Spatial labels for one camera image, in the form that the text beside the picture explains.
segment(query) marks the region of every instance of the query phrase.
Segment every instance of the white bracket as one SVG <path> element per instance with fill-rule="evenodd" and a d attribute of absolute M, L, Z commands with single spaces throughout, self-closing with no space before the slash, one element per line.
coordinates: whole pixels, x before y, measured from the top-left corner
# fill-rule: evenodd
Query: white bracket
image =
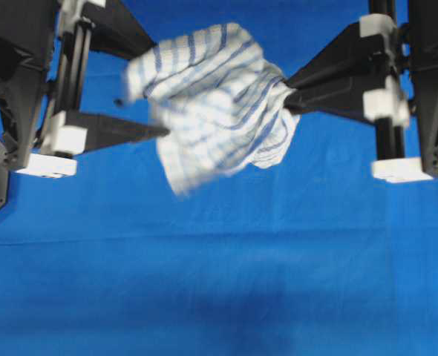
<path fill-rule="evenodd" d="M 66 125 L 65 115 L 65 111 L 61 111 L 51 118 L 48 133 L 40 150 L 41 154 L 62 152 L 75 156 L 84 152 L 87 129 Z"/>
<path fill-rule="evenodd" d="M 397 24 L 387 15 L 374 13 L 372 15 L 363 16 L 359 19 L 359 32 L 362 38 L 381 35 L 384 37 L 386 53 L 394 58 L 394 52 L 390 50 L 392 36 L 398 30 Z"/>
<path fill-rule="evenodd" d="M 385 88 L 365 92 L 362 101 L 365 117 L 369 121 L 375 122 L 377 119 L 390 117 L 394 126 L 409 126 L 411 112 L 407 96 L 392 76 L 386 78 Z"/>
<path fill-rule="evenodd" d="M 82 9 L 87 2 L 99 7 L 105 7 L 107 4 L 107 0 L 62 0 L 57 36 L 74 33 L 76 23 L 82 18 Z"/>
<path fill-rule="evenodd" d="M 62 178 L 75 176 L 76 172 L 77 161 L 75 159 L 31 154 L 27 167 L 16 173 L 42 178 Z"/>
<path fill-rule="evenodd" d="M 387 159 L 373 163 L 373 176 L 389 183 L 408 183 L 432 180 L 433 177 L 422 170 L 420 157 Z"/>

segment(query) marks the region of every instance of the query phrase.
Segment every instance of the crumpled cloth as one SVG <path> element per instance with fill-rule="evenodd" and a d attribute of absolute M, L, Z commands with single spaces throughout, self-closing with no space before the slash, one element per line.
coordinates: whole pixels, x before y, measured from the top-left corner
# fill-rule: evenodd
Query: crumpled cloth
<path fill-rule="evenodd" d="M 282 161 L 300 119 L 284 109 L 283 79 L 234 23 L 162 41 L 125 71 L 128 100 L 147 98 L 152 121 L 171 130 L 157 152 L 176 194 Z"/>

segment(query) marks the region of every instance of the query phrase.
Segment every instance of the cloth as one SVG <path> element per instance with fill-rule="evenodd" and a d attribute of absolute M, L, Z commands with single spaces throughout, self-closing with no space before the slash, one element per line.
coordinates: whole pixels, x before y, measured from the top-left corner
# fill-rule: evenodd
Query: cloth
<path fill-rule="evenodd" d="M 162 41 L 125 72 L 128 99 L 148 98 L 151 119 L 171 130 L 157 152 L 176 194 L 281 162 L 299 121 L 284 109 L 283 78 L 233 23 Z"/>

